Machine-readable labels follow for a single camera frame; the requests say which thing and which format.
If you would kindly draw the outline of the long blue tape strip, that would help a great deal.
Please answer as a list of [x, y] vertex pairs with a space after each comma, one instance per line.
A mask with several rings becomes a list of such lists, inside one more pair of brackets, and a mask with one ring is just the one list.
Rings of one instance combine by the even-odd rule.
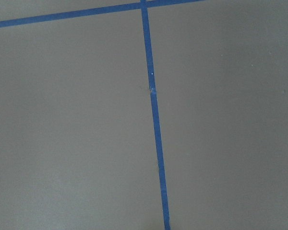
[[170, 226], [170, 215], [169, 215], [169, 206], [168, 206], [166, 171], [165, 171], [162, 137], [161, 137], [161, 129], [160, 129], [160, 119], [159, 119], [159, 109], [158, 109], [157, 92], [156, 92], [155, 71], [154, 71], [153, 52], [152, 52], [151, 35], [150, 35], [148, 6], [145, 0], [141, 0], [140, 5], [141, 5], [143, 33], [144, 33], [144, 45], [145, 45], [146, 65], [147, 65], [147, 73], [148, 73], [148, 84], [149, 84], [149, 90], [150, 90], [151, 108], [152, 108], [152, 116], [153, 116], [153, 127], [154, 127], [155, 144], [156, 144], [156, 156], [157, 156], [159, 183], [160, 183], [160, 194], [161, 194], [164, 229], [170, 230], [171, 226]]

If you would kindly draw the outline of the crossing blue tape strip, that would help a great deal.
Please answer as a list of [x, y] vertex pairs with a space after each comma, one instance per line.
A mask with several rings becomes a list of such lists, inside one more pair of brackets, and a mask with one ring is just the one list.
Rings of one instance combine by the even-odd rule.
[[100, 7], [100, 8], [60, 12], [60, 13], [53, 13], [53, 14], [46, 14], [46, 15], [0, 21], [0, 28], [25, 25], [25, 24], [33, 24], [33, 23], [42, 23], [42, 22], [48, 22], [48, 21], [57, 21], [57, 20], [64, 20], [64, 19], [78, 18], [78, 17], [85, 17], [85, 16], [92, 16], [92, 15], [99, 15], [99, 14], [107, 14], [107, 13], [114, 13], [114, 12], [132, 11], [132, 10], [139, 10], [139, 9], [141, 9], [141, 3], [135, 2], [135, 3], [127, 3], [127, 4], [121, 4], [121, 5]]

